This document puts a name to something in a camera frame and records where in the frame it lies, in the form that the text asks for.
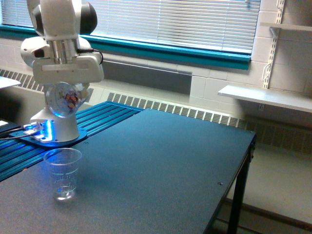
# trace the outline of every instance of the black cable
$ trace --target black cable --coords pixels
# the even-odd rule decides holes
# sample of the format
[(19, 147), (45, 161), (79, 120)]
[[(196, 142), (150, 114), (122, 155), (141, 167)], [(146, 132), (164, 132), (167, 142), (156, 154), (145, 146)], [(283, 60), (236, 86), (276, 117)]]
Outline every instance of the black cable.
[(99, 52), (101, 55), (101, 62), (99, 63), (100, 65), (104, 62), (104, 56), (103, 53), (100, 50), (96, 49), (77, 49), (78, 54), (83, 54), (83, 53), (93, 53), (93, 52)]
[(99, 63), (100, 65), (103, 63), (103, 61), (104, 61), (104, 56), (103, 56), (103, 54), (102, 54), (102, 52), (100, 51), (100, 50), (96, 50), (96, 49), (93, 49), (95, 52), (99, 52), (100, 53), (100, 55), (101, 55), (101, 57), (102, 57), (102, 60), (101, 60), (101, 62)]
[(23, 136), (14, 136), (14, 137), (7, 137), (7, 138), (0, 138), (0, 140), (13, 140), (13, 139), (20, 139), (20, 138), (23, 138), (23, 137), (31, 137), (31, 136), (34, 136), (34, 135), (37, 135), (38, 133), (32, 133), (32, 134), (29, 134), (29, 135), (23, 135)]
[(8, 135), (8, 134), (10, 134), (10, 133), (22, 131), (22, 130), (24, 130), (24, 128), (11, 129), (11, 130), (5, 131), (5, 132), (3, 132), (3, 133), (0, 133), (0, 137), (5, 136), (5, 135)]

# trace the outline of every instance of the window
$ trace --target window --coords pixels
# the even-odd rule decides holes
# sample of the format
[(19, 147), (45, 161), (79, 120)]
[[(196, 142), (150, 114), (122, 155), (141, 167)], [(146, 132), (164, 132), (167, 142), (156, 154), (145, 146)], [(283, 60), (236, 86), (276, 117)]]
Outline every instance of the window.
[[(90, 0), (94, 36), (251, 54), (260, 0)], [(2, 23), (32, 27), (26, 0), (1, 0)]]

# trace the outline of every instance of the heating vent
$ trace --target heating vent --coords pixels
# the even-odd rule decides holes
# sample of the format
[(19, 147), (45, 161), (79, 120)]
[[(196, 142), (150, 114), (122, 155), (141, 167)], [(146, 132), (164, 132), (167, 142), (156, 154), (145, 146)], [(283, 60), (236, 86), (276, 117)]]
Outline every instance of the heating vent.
[(216, 113), (191, 106), (163, 102), (160, 100), (147, 100), (146, 98), (121, 95), (113, 92), (109, 93), (107, 101), (122, 103), (142, 109), (154, 109), (169, 112), (235, 128), (255, 131), (257, 133), (257, 143), (272, 145), (305, 154), (312, 153), (312, 133), (309, 131), (301, 131), (296, 128), (290, 129), (289, 127), (283, 128), (281, 125), (275, 126), (246, 121), (227, 114)]
[(91, 98), (91, 96), (92, 96), (93, 91), (94, 91), (93, 88), (89, 88), (89, 96), (87, 97), (86, 102), (89, 102), (89, 101), (90, 101), (90, 98)]
[[(5, 77), (19, 81), (20, 82), (19, 87), (43, 92), (43, 85), (37, 84), (34, 80), (34, 77), (31, 75), (0, 69), (0, 77)], [(86, 102), (90, 101), (93, 91), (94, 89), (92, 88), (89, 89), (89, 96), (86, 99)]]

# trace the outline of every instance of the white blinds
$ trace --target white blinds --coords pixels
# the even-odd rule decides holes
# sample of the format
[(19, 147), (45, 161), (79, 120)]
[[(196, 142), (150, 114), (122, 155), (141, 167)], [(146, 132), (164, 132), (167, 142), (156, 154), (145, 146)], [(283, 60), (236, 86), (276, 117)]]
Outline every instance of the white blinds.
[[(251, 53), (260, 0), (90, 0), (95, 36)], [(1, 0), (3, 23), (31, 26), (26, 0)]]

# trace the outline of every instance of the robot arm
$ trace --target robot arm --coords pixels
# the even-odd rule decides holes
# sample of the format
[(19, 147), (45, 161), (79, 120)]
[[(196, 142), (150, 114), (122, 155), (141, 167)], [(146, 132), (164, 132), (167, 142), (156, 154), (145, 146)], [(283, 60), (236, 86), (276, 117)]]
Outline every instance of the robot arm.
[(33, 68), (34, 80), (44, 85), (46, 101), (31, 118), (42, 127), (42, 134), (34, 138), (44, 143), (71, 141), (79, 136), (75, 112), (88, 97), (89, 83), (104, 78), (102, 55), (79, 37), (93, 32), (97, 15), (81, 0), (27, 0), (27, 6), (40, 37), (26, 39), (21, 56)]

